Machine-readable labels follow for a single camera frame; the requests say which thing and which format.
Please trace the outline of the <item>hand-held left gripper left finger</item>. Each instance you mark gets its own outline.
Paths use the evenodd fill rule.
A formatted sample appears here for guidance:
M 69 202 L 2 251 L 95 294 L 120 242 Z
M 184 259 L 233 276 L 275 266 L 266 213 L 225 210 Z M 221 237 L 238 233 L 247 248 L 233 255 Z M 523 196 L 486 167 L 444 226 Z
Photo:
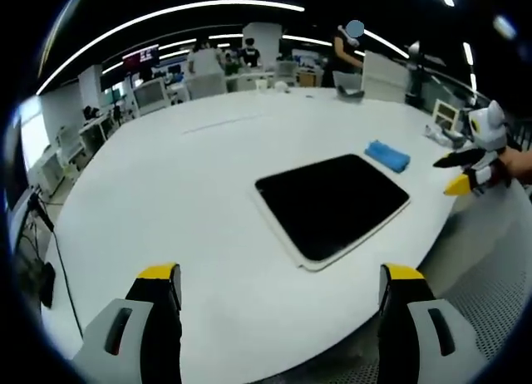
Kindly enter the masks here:
M 87 325 L 72 358 L 86 383 L 181 383 L 181 270 L 150 266 Z

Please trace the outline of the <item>person's right hand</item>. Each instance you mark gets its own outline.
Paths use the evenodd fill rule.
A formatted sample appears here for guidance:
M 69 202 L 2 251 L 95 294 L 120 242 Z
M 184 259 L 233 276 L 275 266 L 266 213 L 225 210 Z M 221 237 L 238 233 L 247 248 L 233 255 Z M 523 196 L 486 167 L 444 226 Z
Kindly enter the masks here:
M 531 184 L 532 176 L 532 150 L 517 150 L 506 146 L 499 155 L 510 175 L 524 185 Z

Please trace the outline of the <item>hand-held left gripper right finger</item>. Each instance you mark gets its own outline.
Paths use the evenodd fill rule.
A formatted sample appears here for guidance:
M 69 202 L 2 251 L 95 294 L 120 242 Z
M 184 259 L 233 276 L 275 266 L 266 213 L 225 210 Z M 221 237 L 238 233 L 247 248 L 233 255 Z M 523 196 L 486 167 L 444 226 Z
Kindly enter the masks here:
M 477 333 L 418 270 L 380 268 L 379 383 L 471 383 L 487 365 Z

